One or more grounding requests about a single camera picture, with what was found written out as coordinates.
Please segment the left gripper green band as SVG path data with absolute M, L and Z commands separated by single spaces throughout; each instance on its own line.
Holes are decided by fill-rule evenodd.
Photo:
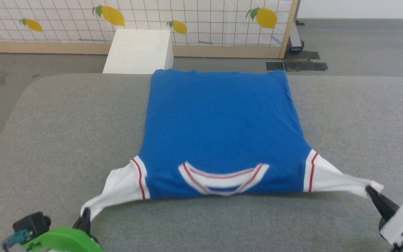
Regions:
M 31 252 L 43 249 L 56 252 L 103 252 L 102 247 L 89 234 L 91 234 L 91 210 L 85 208 L 73 224 L 73 228 L 58 227 L 30 240 L 23 247 Z

